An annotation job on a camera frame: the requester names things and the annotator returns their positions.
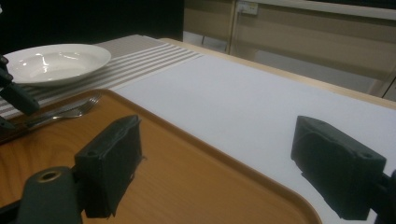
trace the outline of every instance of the fork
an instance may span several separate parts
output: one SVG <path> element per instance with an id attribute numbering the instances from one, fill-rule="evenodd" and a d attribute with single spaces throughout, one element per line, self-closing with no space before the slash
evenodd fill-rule
<path id="1" fill-rule="evenodd" d="M 86 98 L 82 101 L 77 101 L 70 105 L 65 105 L 58 109 L 51 110 L 38 117 L 15 123 L 15 129 L 9 130 L 7 132 L 1 132 L 0 144 L 4 144 L 5 142 L 8 142 L 25 133 L 28 133 L 30 130 L 51 123 L 58 119 L 79 118 L 87 114 L 99 102 L 100 97 L 101 94 L 96 93 L 89 99 Z"/>
<path id="2" fill-rule="evenodd" d="M 94 105 L 96 105 L 99 102 L 99 99 L 101 97 L 100 93 L 96 93 L 94 96 L 90 97 L 88 100 L 86 100 L 83 104 L 80 105 L 70 105 L 63 107 L 60 111 L 54 111 L 53 113 L 49 114 L 44 114 L 43 116 L 40 116 L 35 119 L 28 119 L 24 122 L 24 125 L 27 128 L 34 128 L 34 127 L 39 127 L 44 124 L 53 122 L 57 119 L 73 119 L 73 118 L 79 118 L 86 113 L 88 113 L 91 108 L 93 108 Z"/>

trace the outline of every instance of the wall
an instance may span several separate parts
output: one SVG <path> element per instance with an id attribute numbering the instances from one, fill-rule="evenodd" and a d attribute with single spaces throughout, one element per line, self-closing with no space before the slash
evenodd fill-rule
<path id="1" fill-rule="evenodd" d="M 258 49 L 327 66 L 382 84 L 396 66 L 396 21 L 260 4 L 237 13 L 231 54 L 254 60 Z"/>
<path id="2" fill-rule="evenodd" d="M 234 0 L 185 0 L 184 30 L 231 41 Z"/>

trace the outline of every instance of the plate rim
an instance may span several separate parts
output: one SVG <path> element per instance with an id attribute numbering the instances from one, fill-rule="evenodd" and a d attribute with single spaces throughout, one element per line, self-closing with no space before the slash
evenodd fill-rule
<path id="1" fill-rule="evenodd" d="M 22 60 L 23 58 L 26 59 L 30 56 L 34 56 L 34 54 L 38 53 L 38 50 L 40 50 L 39 53 L 42 54 L 46 54 L 46 53 L 53 53 L 53 52 L 85 52 L 88 53 L 90 55 L 92 55 L 92 52 L 94 52 L 94 56 L 95 58 L 98 58 L 97 55 L 98 53 L 100 53 L 101 58 L 103 58 L 102 61 L 99 62 L 98 65 L 92 67 L 89 70 L 86 70 L 85 72 L 83 72 L 82 74 L 78 74 L 75 76 L 71 76 L 71 77 L 64 77 L 64 78 L 57 78 L 57 79 L 53 79 L 53 80 L 21 80 L 18 78 L 18 75 L 12 74 L 12 72 L 10 72 L 9 67 L 14 64 L 17 63 L 19 60 Z M 30 86 L 59 86 L 62 84 L 67 84 L 67 80 L 68 79 L 76 79 L 76 81 L 83 79 L 84 77 L 89 76 L 91 73 L 93 73 L 94 71 L 104 67 L 106 64 L 108 64 L 108 62 L 110 62 L 112 55 L 110 53 L 110 51 L 108 51 L 107 49 L 104 49 L 102 47 L 96 46 L 96 45 L 90 45 L 90 44 L 54 44 L 54 45 L 45 45 L 45 46 L 38 46 L 38 47 L 32 47 L 29 49 L 20 49 L 14 52 L 10 52 L 6 55 L 4 55 L 8 60 L 8 72 L 14 77 L 13 81 L 17 84 L 21 84 L 21 85 L 30 85 Z"/>

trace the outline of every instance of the striped table runner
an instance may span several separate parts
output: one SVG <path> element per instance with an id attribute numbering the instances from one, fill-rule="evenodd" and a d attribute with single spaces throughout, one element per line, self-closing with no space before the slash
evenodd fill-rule
<path id="1" fill-rule="evenodd" d="M 61 87 L 24 86 L 23 88 L 43 106 L 88 90 L 116 90 L 146 76 L 202 56 L 200 53 L 140 35 L 108 41 L 97 46 L 108 49 L 113 59 L 91 76 Z M 20 113 L 8 102 L 0 99 L 0 115 L 3 118 L 9 119 Z"/>

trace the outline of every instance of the wooden tray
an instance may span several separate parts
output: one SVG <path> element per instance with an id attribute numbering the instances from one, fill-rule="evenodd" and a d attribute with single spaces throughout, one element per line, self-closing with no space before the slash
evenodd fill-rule
<path id="1" fill-rule="evenodd" d="M 89 114 L 0 146 L 0 206 L 21 197 L 30 175 L 51 166 L 73 166 L 74 155 L 108 124 L 138 114 L 146 159 L 116 216 L 84 218 L 84 223 L 321 223 L 311 205 L 296 193 L 116 93 L 100 92 L 103 97 Z"/>

